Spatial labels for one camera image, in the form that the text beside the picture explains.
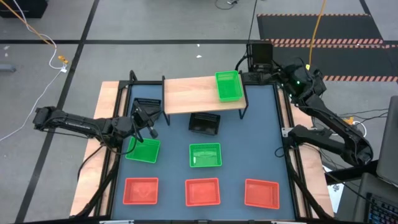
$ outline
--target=concrete floor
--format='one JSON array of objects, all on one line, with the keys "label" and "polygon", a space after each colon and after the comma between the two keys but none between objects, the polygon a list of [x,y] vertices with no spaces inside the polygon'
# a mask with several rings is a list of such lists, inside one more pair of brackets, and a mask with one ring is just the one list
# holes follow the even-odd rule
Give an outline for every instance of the concrete floor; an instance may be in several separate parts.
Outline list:
[{"label": "concrete floor", "polygon": [[[44,17],[29,22],[53,39],[79,40],[93,1],[51,0]],[[396,1],[366,2],[384,39],[398,40]],[[265,0],[258,2],[256,12],[318,13],[321,4],[321,0]],[[221,11],[213,0],[100,0],[88,39],[247,39],[253,6],[254,0],[240,1],[232,10]],[[325,13],[363,13],[363,8],[358,0],[334,0],[328,1]],[[251,37],[259,38],[257,20]],[[37,38],[19,21],[0,18],[1,39]],[[72,61],[77,46],[58,46]],[[130,69],[140,80],[211,75],[233,69],[244,49],[238,44],[85,45],[63,109],[93,116],[101,82],[127,79]],[[0,62],[17,67],[16,73],[0,73],[0,137],[22,124],[35,99],[57,74],[47,65],[51,55],[47,45],[0,44]],[[61,75],[53,83],[38,106],[57,104],[65,78],[66,74]],[[337,113],[386,108],[390,96],[398,95],[396,83],[326,85],[323,99]],[[44,142],[45,134],[32,129],[32,119],[22,131],[0,142],[0,223],[15,221]],[[384,124],[385,119],[366,123],[366,138],[377,156]],[[84,139],[54,136],[25,222],[68,217],[85,146]],[[340,158],[332,158],[347,166]],[[337,217],[349,220],[353,209],[349,201],[355,196],[346,190],[343,196]]]}]

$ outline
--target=wooden shelf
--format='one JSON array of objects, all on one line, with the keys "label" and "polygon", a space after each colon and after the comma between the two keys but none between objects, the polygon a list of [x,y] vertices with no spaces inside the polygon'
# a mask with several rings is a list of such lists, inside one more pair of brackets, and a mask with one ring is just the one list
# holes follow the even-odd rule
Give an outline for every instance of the wooden shelf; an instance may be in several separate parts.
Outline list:
[{"label": "wooden shelf", "polygon": [[164,82],[166,114],[238,110],[246,107],[244,96],[238,101],[220,102],[214,76],[166,79]]}]

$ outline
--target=blue table surface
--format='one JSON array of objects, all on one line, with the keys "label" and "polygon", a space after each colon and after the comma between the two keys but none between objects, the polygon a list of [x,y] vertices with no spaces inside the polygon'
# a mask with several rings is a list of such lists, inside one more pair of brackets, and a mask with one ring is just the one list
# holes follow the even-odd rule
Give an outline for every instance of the blue table surface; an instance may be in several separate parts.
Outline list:
[{"label": "blue table surface", "polygon": [[[274,155],[282,146],[275,95],[272,86],[247,86],[249,108],[243,119],[237,110],[217,111],[221,115],[218,135],[193,133],[188,130],[190,114],[170,116],[167,125],[161,116],[155,122],[160,150],[155,164],[121,158],[112,220],[293,220],[294,210],[284,158]],[[161,85],[134,85],[135,97],[162,99]],[[144,138],[150,138],[146,129]],[[123,144],[128,148],[130,139]],[[189,145],[219,142],[221,167],[191,168]],[[124,183],[128,177],[158,177],[156,205],[123,205]],[[221,204],[205,207],[185,205],[185,180],[217,177]],[[249,207],[244,204],[245,179],[279,183],[278,210]]]}]

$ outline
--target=keyboard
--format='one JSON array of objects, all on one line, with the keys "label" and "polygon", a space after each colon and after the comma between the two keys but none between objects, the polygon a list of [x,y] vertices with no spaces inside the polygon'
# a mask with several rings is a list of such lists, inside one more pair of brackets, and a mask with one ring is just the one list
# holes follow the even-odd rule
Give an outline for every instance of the keyboard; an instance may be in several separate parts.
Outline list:
[{"label": "keyboard", "polygon": [[368,193],[366,198],[365,223],[398,224],[398,203]]}]

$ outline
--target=green tray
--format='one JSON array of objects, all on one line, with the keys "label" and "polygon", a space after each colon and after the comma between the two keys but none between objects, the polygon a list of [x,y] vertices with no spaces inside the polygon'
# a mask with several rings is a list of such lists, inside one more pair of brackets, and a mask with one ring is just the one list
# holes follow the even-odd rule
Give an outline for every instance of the green tray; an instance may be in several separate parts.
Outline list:
[{"label": "green tray", "polygon": [[[134,138],[130,139],[129,149],[134,145]],[[126,154],[126,159],[132,159],[135,161],[142,161],[142,162],[150,162],[155,163],[157,159],[157,154],[159,153],[160,141],[154,139],[144,139],[144,142],[141,143],[137,141],[136,148]]]},{"label": "green tray", "polygon": [[237,101],[243,96],[237,71],[216,72],[218,96],[221,102]]},{"label": "green tray", "polygon": [[219,143],[204,143],[189,145],[190,167],[218,167],[221,160],[221,145]]}]

